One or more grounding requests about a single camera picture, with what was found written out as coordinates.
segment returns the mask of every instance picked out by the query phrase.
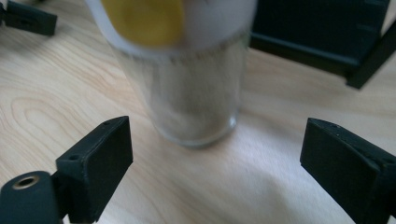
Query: screw hole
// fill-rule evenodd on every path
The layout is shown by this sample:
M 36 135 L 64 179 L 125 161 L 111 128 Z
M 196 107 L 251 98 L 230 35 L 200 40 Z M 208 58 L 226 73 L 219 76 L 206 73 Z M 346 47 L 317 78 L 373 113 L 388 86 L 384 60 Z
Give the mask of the screw hole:
M 76 160 L 78 160 L 78 158 L 79 158 L 79 155 L 73 155 L 73 156 L 69 157 L 69 160 L 70 161 L 76 161 Z
M 25 178 L 20 179 L 17 183 L 15 183 L 12 188 L 14 189 L 28 189 L 35 185 L 38 182 L 38 175 L 31 175 Z

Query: blurred object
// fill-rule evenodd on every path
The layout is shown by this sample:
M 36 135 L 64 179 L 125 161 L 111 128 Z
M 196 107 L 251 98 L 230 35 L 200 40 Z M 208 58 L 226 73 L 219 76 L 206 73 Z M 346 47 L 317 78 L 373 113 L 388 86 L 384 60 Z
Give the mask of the blurred object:
M 57 16 L 13 1 L 7 2 L 7 9 L 0 3 L 0 25 L 32 32 L 39 35 L 54 35 Z
M 0 223 L 92 223 L 102 215 L 133 162 L 128 117 L 108 120 L 56 160 L 58 171 L 8 181 L 0 194 Z
M 127 2 L 86 0 L 158 132 L 184 147 L 208 147 L 230 133 L 257 0 Z
M 327 121 L 308 119 L 301 165 L 356 223 L 396 215 L 396 158 Z
M 345 77 L 360 89 L 396 50 L 389 0 L 259 1 L 250 46 Z

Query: wooden table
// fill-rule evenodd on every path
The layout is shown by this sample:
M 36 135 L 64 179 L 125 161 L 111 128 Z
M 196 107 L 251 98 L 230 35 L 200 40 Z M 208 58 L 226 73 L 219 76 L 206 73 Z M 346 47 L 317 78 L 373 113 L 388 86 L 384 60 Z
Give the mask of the wooden table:
M 191 150 L 156 133 L 82 1 L 37 7 L 59 16 L 55 36 L 0 28 L 0 186 L 55 172 L 55 159 L 81 137 L 127 115 L 134 163 L 99 223 L 353 223 L 300 165 L 307 118 L 396 155 L 395 57 L 355 91 L 251 50 L 236 129 Z

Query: wood grain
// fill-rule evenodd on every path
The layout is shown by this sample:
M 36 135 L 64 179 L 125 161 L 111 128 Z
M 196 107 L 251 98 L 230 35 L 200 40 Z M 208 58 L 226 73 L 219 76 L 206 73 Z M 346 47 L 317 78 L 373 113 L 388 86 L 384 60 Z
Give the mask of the wood grain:
M 306 119 L 338 123 L 396 155 L 395 57 L 355 91 L 251 50 L 236 129 L 191 150 L 156 133 L 82 1 L 37 7 L 59 16 L 55 36 L 0 27 L 1 186 L 53 173 L 91 129 L 128 115 L 134 164 L 99 223 L 353 223 L 300 166 Z

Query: black 3d-printed part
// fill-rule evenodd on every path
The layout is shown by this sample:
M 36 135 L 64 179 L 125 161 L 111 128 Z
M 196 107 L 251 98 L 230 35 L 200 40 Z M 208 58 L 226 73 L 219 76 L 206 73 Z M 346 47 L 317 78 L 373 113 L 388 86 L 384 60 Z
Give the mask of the black 3d-printed part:
M 388 222 L 394 156 L 336 124 L 308 119 L 301 164 L 356 223 Z
M 4 10 L 0 3 L 0 24 L 4 20 L 9 27 L 40 35 L 54 35 L 57 19 L 56 15 L 13 1 L 7 1 L 7 10 Z
M 259 0 L 250 46 L 342 77 L 360 89 L 396 50 L 389 0 Z
M 1 189 L 0 223 L 59 223 L 50 174 L 36 171 L 17 176 Z
M 128 117 L 102 123 L 58 158 L 57 179 L 71 197 L 70 222 L 97 221 L 132 162 Z

